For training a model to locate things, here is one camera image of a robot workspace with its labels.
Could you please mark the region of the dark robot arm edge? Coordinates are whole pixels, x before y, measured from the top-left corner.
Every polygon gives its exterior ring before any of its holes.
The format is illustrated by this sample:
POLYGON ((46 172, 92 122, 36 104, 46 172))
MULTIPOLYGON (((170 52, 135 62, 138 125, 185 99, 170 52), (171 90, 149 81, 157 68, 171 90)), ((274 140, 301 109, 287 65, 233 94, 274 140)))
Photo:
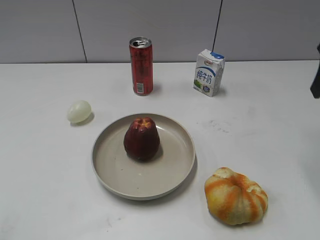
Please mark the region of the dark robot arm edge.
POLYGON ((310 86, 310 92, 315 99, 320 98, 320 64, 318 65, 317 73, 310 86))

